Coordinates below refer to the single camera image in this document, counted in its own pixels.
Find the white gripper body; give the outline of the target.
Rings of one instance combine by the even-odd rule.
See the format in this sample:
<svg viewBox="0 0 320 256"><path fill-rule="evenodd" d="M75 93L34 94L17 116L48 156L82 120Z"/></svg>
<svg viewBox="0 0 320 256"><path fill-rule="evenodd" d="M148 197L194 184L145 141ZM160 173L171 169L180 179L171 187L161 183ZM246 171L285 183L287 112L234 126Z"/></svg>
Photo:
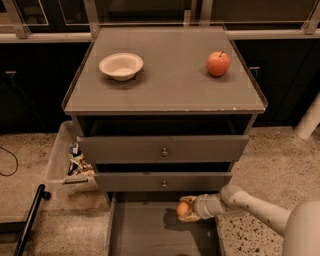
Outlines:
<svg viewBox="0 0 320 256"><path fill-rule="evenodd" d="M223 214L224 208L220 195L218 193L198 195L193 203L193 211L200 219L209 219Z"/></svg>

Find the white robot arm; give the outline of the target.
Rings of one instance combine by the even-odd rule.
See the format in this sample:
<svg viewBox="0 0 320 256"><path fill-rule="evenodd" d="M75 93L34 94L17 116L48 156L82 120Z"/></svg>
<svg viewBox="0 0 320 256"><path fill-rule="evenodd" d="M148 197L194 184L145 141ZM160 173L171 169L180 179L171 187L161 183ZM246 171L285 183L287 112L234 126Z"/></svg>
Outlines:
<svg viewBox="0 0 320 256"><path fill-rule="evenodd" d="M320 256L320 201L289 211L228 184L218 193L183 196L176 207L182 222L249 213L284 238L282 256Z"/></svg>

